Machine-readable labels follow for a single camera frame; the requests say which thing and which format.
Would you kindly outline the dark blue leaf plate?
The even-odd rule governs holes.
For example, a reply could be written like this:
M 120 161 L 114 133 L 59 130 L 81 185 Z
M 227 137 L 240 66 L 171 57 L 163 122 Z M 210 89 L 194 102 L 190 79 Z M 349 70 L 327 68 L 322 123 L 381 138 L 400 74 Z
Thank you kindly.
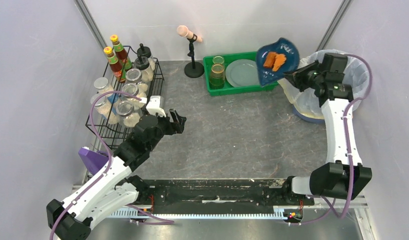
M 275 71 L 273 66 L 264 66 L 270 53 L 284 55 L 285 62 Z M 264 45 L 256 52 L 255 62 L 257 65 L 258 80 L 261 87 L 271 85 L 284 77 L 285 72 L 296 70 L 300 55 L 297 47 L 286 38 L 279 38 L 276 42 Z

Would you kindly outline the glass jar silver rim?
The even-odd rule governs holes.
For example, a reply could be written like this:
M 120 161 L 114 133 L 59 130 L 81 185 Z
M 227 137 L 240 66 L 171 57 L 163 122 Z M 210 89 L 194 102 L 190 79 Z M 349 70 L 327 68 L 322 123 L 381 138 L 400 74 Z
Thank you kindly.
M 148 89 L 148 85 L 145 83 L 135 84 L 135 83 L 127 83 L 122 87 L 122 91 L 128 93 L 132 96 L 138 98 L 146 98 L 146 90 Z M 124 99 L 130 101 L 135 107 L 142 108 L 145 104 L 137 100 L 136 98 L 132 98 L 129 96 L 124 96 Z

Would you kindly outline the small glass jar rice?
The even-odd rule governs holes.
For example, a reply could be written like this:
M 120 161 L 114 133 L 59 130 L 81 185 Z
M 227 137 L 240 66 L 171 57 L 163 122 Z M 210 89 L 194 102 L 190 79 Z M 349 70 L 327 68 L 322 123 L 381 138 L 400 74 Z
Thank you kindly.
M 149 85 L 148 85 L 149 80 L 147 79 L 147 77 L 148 77 L 147 73 L 144 75 L 141 72 L 141 70 L 137 68 L 132 68 L 132 69 L 129 69 L 125 73 L 125 78 L 126 78 L 125 82 L 127 84 L 135 84 L 139 87 L 139 89 L 142 92 L 147 93 L 149 89 Z

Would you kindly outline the amber glass cup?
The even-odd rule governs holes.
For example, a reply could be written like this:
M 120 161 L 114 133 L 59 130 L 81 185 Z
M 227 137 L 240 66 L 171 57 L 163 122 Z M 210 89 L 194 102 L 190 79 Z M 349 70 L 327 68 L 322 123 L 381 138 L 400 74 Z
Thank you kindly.
M 210 76 L 211 75 L 214 75 L 214 76 L 223 75 L 223 76 L 225 76 L 224 71 L 225 71 L 224 66 L 222 66 L 220 64 L 213 64 L 212 67 L 211 67 Z

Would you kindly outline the blue label spice jar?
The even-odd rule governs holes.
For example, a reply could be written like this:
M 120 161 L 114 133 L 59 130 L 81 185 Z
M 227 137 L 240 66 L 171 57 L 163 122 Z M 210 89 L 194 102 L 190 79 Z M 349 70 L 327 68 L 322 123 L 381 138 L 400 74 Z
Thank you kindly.
M 101 97 L 95 104 L 93 104 L 99 95 L 99 93 L 93 95 L 90 99 L 90 103 L 94 105 L 96 111 L 107 120 L 109 125 L 118 124 L 120 122 L 120 116 L 117 114 L 116 109 L 113 107 L 107 97 Z
M 111 85 L 111 82 L 106 77 L 97 78 L 94 81 L 93 86 L 96 88 L 99 94 L 103 94 L 103 93 L 107 93 L 107 92 L 111 92 L 115 90 L 114 87 Z M 106 98 L 114 106 L 116 106 L 117 104 L 121 102 L 121 99 L 119 98 L 117 93 L 107 94 Z

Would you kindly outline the black lid spice jar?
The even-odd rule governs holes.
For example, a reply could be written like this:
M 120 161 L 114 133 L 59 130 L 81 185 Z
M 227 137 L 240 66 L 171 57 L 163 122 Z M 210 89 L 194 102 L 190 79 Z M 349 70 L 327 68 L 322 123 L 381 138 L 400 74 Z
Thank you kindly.
M 149 59 L 146 56 L 137 54 L 137 58 L 134 61 L 134 67 L 140 70 L 142 74 L 142 81 L 149 83 L 153 81 L 154 71 L 152 70 Z

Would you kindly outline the grey round plate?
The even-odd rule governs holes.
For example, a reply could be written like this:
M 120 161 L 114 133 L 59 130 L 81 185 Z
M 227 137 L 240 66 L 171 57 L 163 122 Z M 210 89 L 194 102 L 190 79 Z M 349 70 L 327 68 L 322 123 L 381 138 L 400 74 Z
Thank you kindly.
M 238 59 L 230 63 L 225 69 L 225 78 L 233 87 L 260 84 L 256 62 L 250 59 Z

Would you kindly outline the sauce bottle yellow cap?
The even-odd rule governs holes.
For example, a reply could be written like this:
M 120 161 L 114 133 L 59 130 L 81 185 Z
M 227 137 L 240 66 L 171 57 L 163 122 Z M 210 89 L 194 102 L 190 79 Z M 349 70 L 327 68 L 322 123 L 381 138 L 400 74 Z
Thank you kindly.
M 110 46 L 107 46 L 103 49 L 103 52 L 107 58 L 109 66 L 116 80 L 120 83 L 125 83 L 126 82 L 126 72 L 124 69 L 124 65 L 119 60 L 119 58 L 116 56 L 113 49 Z

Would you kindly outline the green glass cup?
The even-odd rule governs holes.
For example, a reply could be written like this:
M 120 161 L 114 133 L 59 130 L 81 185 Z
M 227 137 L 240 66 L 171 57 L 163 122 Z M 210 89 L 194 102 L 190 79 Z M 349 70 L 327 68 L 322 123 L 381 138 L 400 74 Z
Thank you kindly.
M 212 63 L 213 63 L 214 65 L 215 65 L 215 64 L 219 64 L 219 65 L 225 66 L 225 59 L 224 59 L 224 57 L 221 56 L 221 55 L 216 55 L 216 56 L 214 56 L 214 57 L 212 58 Z

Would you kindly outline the black knob lid jar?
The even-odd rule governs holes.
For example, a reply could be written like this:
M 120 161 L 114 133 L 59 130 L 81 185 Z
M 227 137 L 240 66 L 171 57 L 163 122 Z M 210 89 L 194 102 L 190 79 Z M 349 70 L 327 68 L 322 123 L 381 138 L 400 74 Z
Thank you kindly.
M 143 43 L 139 44 L 139 48 L 136 51 L 140 56 L 142 57 L 147 57 L 151 69 L 154 71 L 156 69 L 156 63 L 154 60 L 154 57 L 152 55 L 151 49 L 147 46 L 145 46 Z

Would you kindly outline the smoky grey glass cup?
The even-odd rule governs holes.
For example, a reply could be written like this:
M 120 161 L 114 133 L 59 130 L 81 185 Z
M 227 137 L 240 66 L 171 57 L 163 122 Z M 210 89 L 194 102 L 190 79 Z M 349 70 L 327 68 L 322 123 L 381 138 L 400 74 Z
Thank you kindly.
M 209 78 L 209 87 L 212 90 L 222 89 L 225 86 L 225 77 L 223 75 L 211 75 Z

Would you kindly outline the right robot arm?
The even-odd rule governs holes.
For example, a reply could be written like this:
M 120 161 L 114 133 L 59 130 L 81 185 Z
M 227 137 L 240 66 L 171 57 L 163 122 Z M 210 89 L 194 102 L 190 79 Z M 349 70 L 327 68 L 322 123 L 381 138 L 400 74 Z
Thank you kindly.
M 313 89 L 324 116 L 327 159 L 308 177 L 290 176 L 284 188 L 296 195 L 314 195 L 354 200 L 372 179 L 372 170 L 362 164 L 352 123 L 354 98 L 351 85 L 343 82 L 348 57 L 326 53 L 322 62 L 284 73 L 295 88 Z

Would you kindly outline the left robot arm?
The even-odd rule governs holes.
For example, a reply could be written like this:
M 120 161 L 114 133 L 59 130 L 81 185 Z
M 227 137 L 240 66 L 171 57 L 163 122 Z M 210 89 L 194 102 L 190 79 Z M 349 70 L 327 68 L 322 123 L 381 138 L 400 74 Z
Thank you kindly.
M 170 116 L 147 114 L 140 118 L 125 141 L 110 154 L 109 161 L 81 188 L 64 200 L 46 206 L 49 238 L 85 240 L 91 231 L 118 209 L 134 203 L 147 184 L 131 176 L 149 157 L 165 135 L 181 134 L 186 117 L 170 109 Z

